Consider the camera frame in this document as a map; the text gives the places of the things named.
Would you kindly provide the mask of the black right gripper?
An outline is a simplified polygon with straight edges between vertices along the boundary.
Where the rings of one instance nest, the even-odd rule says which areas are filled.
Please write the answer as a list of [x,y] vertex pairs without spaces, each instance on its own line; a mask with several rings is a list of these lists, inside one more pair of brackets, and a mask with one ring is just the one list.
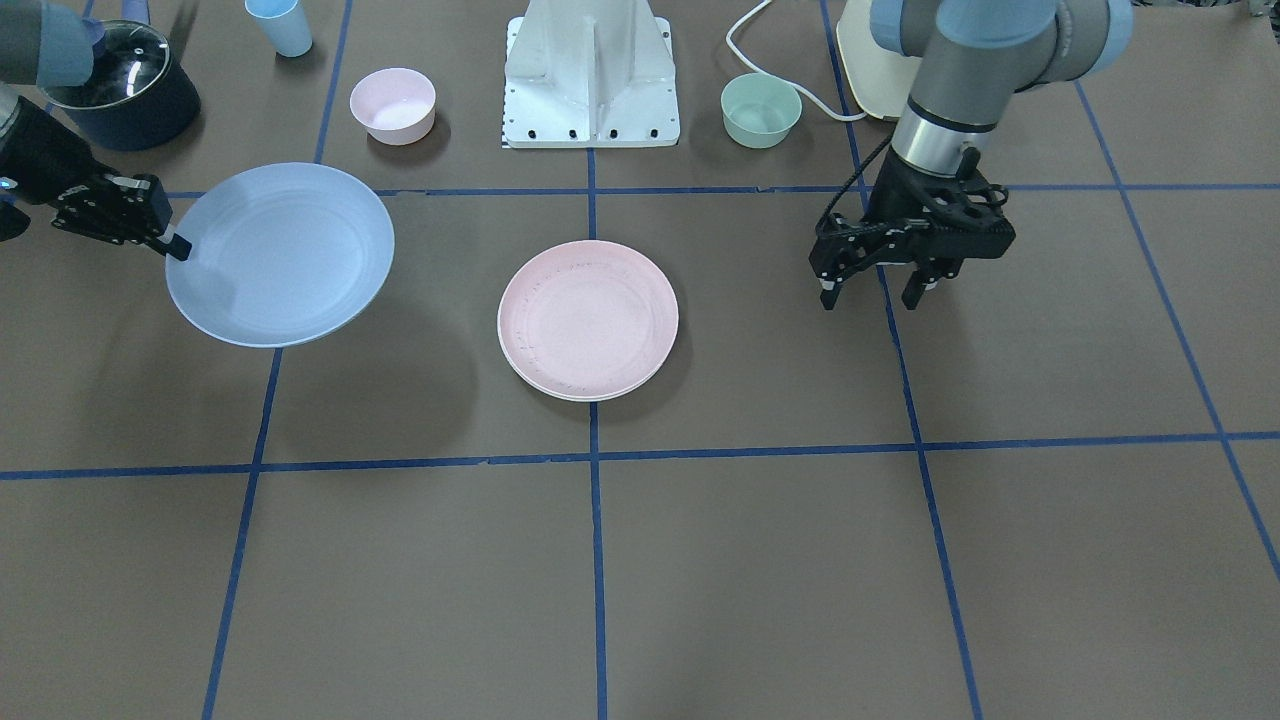
[[55,210],[51,225],[102,242],[150,246],[179,263],[192,243],[173,228],[173,210],[156,176],[123,176],[90,145],[31,100],[3,101],[3,186],[31,205]]

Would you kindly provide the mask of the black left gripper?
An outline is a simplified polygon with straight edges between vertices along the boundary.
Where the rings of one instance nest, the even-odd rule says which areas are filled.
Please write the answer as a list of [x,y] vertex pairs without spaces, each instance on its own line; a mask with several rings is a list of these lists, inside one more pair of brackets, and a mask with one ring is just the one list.
[[859,222],[827,208],[809,252],[822,307],[835,310],[846,283],[872,266],[913,264],[901,302],[914,311],[940,278],[957,274],[959,263],[1004,256],[1016,238],[1004,215],[1009,192],[983,177],[980,159],[980,151],[963,150],[956,174],[934,176],[891,150]]

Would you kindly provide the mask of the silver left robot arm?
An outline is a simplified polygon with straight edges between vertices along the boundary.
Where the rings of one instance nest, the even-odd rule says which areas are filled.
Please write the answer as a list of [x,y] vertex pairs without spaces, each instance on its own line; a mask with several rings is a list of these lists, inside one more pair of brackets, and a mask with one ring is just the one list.
[[902,304],[997,259],[1015,229],[1005,187],[979,163],[1011,99],[1114,64],[1134,29],[1128,1],[850,1],[837,24],[849,83],[872,117],[895,120],[860,220],[828,206],[809,263],[832,309],[852,277],[913,268]]

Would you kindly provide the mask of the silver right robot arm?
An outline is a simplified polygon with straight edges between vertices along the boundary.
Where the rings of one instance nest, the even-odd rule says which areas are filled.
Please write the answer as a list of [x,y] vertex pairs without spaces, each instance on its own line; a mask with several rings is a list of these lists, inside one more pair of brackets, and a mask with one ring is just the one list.
[[163,182],[95,149],[140,151],[182,135],[201,101],[146,1],[97,20],[52,1],[3,4],[3,191],[54,210],[55,228],[184,261]]

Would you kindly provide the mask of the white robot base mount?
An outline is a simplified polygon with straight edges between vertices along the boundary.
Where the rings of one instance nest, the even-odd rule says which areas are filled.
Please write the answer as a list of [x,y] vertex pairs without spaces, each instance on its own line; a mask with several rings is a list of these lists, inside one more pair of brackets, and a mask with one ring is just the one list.
[[531,1],[504,40],[504,147],[678,142],[672,28],[650,3]]

